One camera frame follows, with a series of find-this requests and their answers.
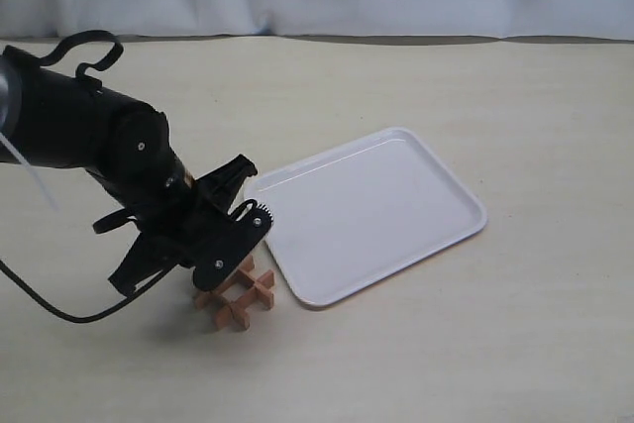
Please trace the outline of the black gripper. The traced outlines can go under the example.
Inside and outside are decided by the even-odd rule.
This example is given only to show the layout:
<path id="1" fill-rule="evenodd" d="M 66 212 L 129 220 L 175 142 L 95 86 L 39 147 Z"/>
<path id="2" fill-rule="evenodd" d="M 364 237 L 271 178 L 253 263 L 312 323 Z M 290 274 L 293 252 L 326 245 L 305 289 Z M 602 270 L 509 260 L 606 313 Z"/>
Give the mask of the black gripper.
<path id="1" fill-rule="evenodd" d="M 222 284 L 272 227 L 270 210 L 255 199 L 232 204 L 247 178 L 258 173 L 238 155 L 194 178 L 179 159 L 158 183 L 150 201 L 120 211 L 117 227 L 133 221 L 139 236 L 109 276 L 122 294 L 175 265 L 193 270 L 194 286 L 211 291 Z"/>

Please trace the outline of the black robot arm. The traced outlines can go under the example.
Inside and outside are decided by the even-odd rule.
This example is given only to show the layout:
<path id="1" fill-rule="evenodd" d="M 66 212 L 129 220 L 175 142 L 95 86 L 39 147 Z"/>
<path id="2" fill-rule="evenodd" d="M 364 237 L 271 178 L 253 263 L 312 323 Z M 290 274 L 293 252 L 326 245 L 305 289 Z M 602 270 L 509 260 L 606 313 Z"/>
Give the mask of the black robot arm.
<path id="1" fill-rule="evenodd" d="M 1 55 L 1 130 L 9 139 L 3 162 L 82 168 L 120 204 L 95 222 L 96 233 L 136 225 L 138 238 L 109 278 L 123 295 L 175 265 L 211 291 L 272 226 L 265 205 L 237 201 L 257 172 L 249 159 L 237 156 L 194 177 L 170 144 L 162 112 L 94 78 L 48 70 L 15 47 Z"/>

